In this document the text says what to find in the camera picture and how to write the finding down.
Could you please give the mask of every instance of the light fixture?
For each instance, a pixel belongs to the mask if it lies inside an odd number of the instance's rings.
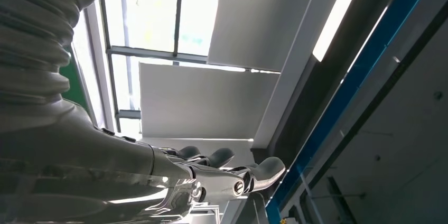
[[[342,18],[344,18],[344,15],[346,14],[350,2],[351,0],[336,0],[334,3],[333,9],[326,20],[325,26],[323,27],[318,42],[313,50],[313,55],[319,62],[321,62],[325,56],[326,51],[341,24]]]
[[[353,59],[349,69],[347,70],[347,73],[351,70],[351,68],[353,67],[354,63],[356,62],[356,59],[359,57],[359,54],[361,54],[362,49],[364,49],[364,46],[366,46],[367,41],[369,41],[370,36],[372,36],[373,32],[375,31],[375,29],[378,26],[378,23],[381,21],[382,17],[384,16],[384,13],[387,11],[387,7],[384,8],[384,10],[382,11],[381,15],[379,16],[378,20],[376,21],[374,27],[372,28],[372,30],[370,31],[369,35],[367,36],[366,40],[364,41],[364,43],[361,46],[361,49],[359,49],[358,53],[356,54],[356,57]]]

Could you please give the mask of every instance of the blue stripe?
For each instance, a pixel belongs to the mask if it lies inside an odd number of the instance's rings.
[[[377,28],[372,33],[369,41],[358,56],[352,69],[347,74],[326,111],[311,133],[297,159],[285,175],[283,182],[278,186],[273,198],[266,206],[269,223],[278,224],[280,221],[278,206],[282,205],[291,189],[300,183],[300,174],[308,165],[319,146],[330,133],[334,124],[348,107],[358,89],[364,83],[385,49],[389,46],[395,35],[406,21],[419,0],[393,0],[388,10],[383,15]]]

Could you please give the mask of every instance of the white wall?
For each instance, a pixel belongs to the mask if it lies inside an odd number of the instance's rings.
[[[140,141],[156,147],[171,147],[180,150],[186,146],[196,146],[204,155],[211,155],[219,148],[227,147],[235,153],[235,157],[226,167],[238,167],[254,163],[249,141],[204,141],[193,139],[142,138]]]
[[[219,0],[209,63],[281,71],[309,0]]]
[[[140,63],[142,132],[254,138],[278,74]]]

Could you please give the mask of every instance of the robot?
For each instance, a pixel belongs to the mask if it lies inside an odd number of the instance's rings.
[[[161,223],[232,200],[284,172],[270,157],[223,171],[233,153],[157,148],[96,128],[59,68],[94,0],[0,0],[0,222]]]

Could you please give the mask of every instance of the window pane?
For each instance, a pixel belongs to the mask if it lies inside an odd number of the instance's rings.
[[[182,0],[179,52],[207,56],[218,0]]]
[[[174,51],[177,0],[106,0],[111,45]]]
[[[120,127],[123,134],[142,133],[142,121],[140,119],[120,118]]]
[[[128,58],[130,59],[129,74],[127,71],[126,56],[112,55],[118,109],[140,110],[140,70],[138,64],[142,62],[172,65],[173,62],[154,58]]]

